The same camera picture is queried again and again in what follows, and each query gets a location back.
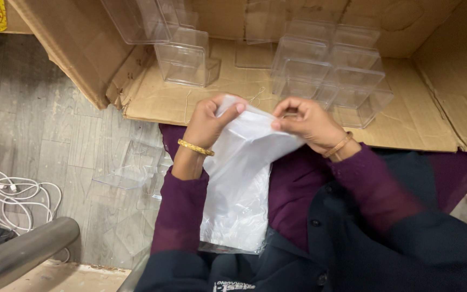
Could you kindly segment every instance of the wrist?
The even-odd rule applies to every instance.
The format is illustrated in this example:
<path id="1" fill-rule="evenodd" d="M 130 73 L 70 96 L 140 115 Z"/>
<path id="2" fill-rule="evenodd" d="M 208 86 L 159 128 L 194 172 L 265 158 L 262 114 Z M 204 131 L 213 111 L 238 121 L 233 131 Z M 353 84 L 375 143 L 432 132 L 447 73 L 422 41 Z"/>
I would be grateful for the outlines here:
<path id="1" fill-rule="evenodd" d="M 360 152 L 361 149 L 362 147 L 360 143 L 356 142 L 354 139 L 351 139 L 333 155 L 329 156 L 329 159 L 332 162 L 340 162 L 354 156 L 356 153 Z"/>

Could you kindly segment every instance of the gold bangle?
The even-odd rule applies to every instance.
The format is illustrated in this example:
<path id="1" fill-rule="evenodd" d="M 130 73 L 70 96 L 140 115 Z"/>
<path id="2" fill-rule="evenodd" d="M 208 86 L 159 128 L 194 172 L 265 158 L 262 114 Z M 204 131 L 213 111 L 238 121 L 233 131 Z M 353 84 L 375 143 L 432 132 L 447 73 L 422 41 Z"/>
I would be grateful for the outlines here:
<path id="1" fill-rule="evenodd" d="M 336 146 L 331 148 L 329 151 L 327 151 L 324 155 L 322 155 L 324 158 L 328 158 L 329 156 L 335 154 L 340 150 L 343 146 L 345 146 L 350 140 L 352 139 L 352 132 L 347 132 L 347 136 L 343 140 L 340 141 Z"/>
<path id="2" fill-rule="evenodd" d="M 207 156 L 214 156 L 215 155 L 214 151 L 212 151 L 212 150 L 207 150 L 207 149 L 201 148 L 199 146 L 190 144 L 188 142 L 183 141 L 182 139 L 178 139 L 178 144 L 183 146 L 183 147 L 186 147 L 186 148 L 188 148 L 190 150 L 194 150 L 196 152 L 199 152 L 199 153 L 207 155 Z"/>

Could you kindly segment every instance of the transparent acrylic box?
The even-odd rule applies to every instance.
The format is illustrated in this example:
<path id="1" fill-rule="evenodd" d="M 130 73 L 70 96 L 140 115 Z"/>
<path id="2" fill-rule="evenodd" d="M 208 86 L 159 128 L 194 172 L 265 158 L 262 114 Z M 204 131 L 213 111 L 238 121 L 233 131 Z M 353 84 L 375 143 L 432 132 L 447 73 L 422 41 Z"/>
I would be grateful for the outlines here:
<path id="1" fill-rule="evenodd" d="M 219 76 L 221 61 L 208 57 L 208 33 L 179 28 L 169 43 L 154 45 L 166 82 L 206 87 Z"/>
<path id="2" fill-rule="evenodd" d="M 377 60 L 369 69 L 358 69 L 335 65 L 335 76 L 338 83 L 359 87 L 376 87 L 385 77 L 381 59 Z"/>
<path id="3" fill-rule="evenodd" d="M 333 43 L 372 48 L 378 41 L 380 34 L 381 32 L 377 29 L 339 24 L 334 32 Z"/>
<path id="4" fill-rule="evenodd" d="M 199 13 L 176 9 L 178 15 L 179 26 L 185 29 L 195 30 L 199 24 Z"/>
<path id="5" fill-rule="evenodd" d="M 276 50 L 271 65 L 271 76 L 280 74 L 288 59 L 305 59 L 313 62 L 323 62 L 328 58 L 328 46 L 321 42 L 283 36 Z"/>
<path id="6" fill-rule="evenodd" d="M 166 43 L 179 27 L 172 0 L 101 0 L 128 44 Z"/>
<path id="7" fill-rule="evenodd" d="M 150 248 L 154 227 L 140 211 L 118 222 L 103 234 L 103 240 L 120 263 L 131 259 L 140 251 Z"/>
<path id="8" fill-rule="evenodd" d="M 270 69 L 277 44 L 273 42 L 248 44 L 239 38 L 235 43 L 235 67 Z"/>
<path id="9" fill-rule="evenodd" d="M 376 49 L 337 45 L 331 50 L 331 62 L 337 67 L 370 70 L 380 61 L 381 56 Z"/>
<path id="10" fill-rule="evenodd" d="M 163 153 L 161 148 L 122 137 L 113 154 L 109 174 L 94 177 L 93 181 L 123 190 L 141 188 L 147 183 L 152 186 L 146 191 L 152 194 L 154 185 L 150 181 L 155 181 L 158 176 Z"/>
<path id="11" fill-rule="evenodd" d="M 305 90 L 303 94 L 298 94 L 300 92 L 298 88 L 303 88 L 301 86 L 302 83 L 299 81 L 319 83 L 323 81 L 328 74 L 333 74 L 333 66 L 330 63 L 288 58 L 284 61 L 282 70 L 273 76 L 272 93 L 280 97 L 295 95 L 311 98 L 312 95 L 306 94 L 308 90 Z"/>
<path id="12" fill-rule="evenodd" d="M 352 98 L 352 101 L 340 102 L 340 97 Z M 394 94 L 386 80 L 376 89 L 340 87 L 328 111 L 341 126 L 363 129 L 393 98 Z"/>
<path id="13" fill-rule="evenodd" d="M 284 36 L 328 43 L 333 37 L 334 28 L 334 23 L 293 19 L 286 23 Z"/>
<path id="14" fill-rule="evenodd" d="M 278 41 L 285 23 L 285 0 L 248 0 L 245 6 L 248 44 Z"/>

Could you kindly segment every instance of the string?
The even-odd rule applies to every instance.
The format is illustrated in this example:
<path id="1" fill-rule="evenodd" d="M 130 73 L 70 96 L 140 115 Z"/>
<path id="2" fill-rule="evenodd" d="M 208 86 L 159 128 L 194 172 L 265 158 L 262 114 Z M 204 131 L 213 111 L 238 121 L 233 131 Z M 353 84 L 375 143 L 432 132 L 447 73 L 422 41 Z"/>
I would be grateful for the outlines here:
<path id="1" fill-rule="evenodd" d="M 250 104 L 252 104 L 252 101 L 254 101 L 255 99 L 258 100 L 259 103 L 257 103 L 257 105 L 256 105 L 256 108 L 258 108 L 258 106 L 261 104 L 261 100 L 260 100 L 259 98 L 257 98 L 257 96 L 259 96 L 261 93 L 263 93 L 264 90 L 266 90 L 265 87 L 259 88 L 259 92 L 258 92 L 253 98 L 251 98 L 248 102 L 249 102 Z"/>
<path id="2" fill-rule="evenodd" d="M 191 122 L 191 120 L 188 120 L 187 122 L 187 107 L 188 107 L 188 96 L 191 95 L 191 90 L 188 91 L 187 96 L 185 96 L 185 125 Z"/>

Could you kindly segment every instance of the plastic sheet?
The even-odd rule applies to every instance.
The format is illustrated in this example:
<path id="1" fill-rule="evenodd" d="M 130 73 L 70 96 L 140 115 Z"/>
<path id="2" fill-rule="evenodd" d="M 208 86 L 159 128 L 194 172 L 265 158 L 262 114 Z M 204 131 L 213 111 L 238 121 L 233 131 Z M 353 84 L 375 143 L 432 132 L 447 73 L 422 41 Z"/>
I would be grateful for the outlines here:
<path id="1" fill-rule="evenodd" d="M 235 102 L 234 96 L 226 95 L 216 116 Z M 274 119 L 248 106 L 212 146 L 215 156 L 207 157 L 203 165 L 210 180 L 202 241 L 249 253 L 262 247 L 268 227 L 270 164 L 304 144 L 297 136 L 272 130 Z"/>

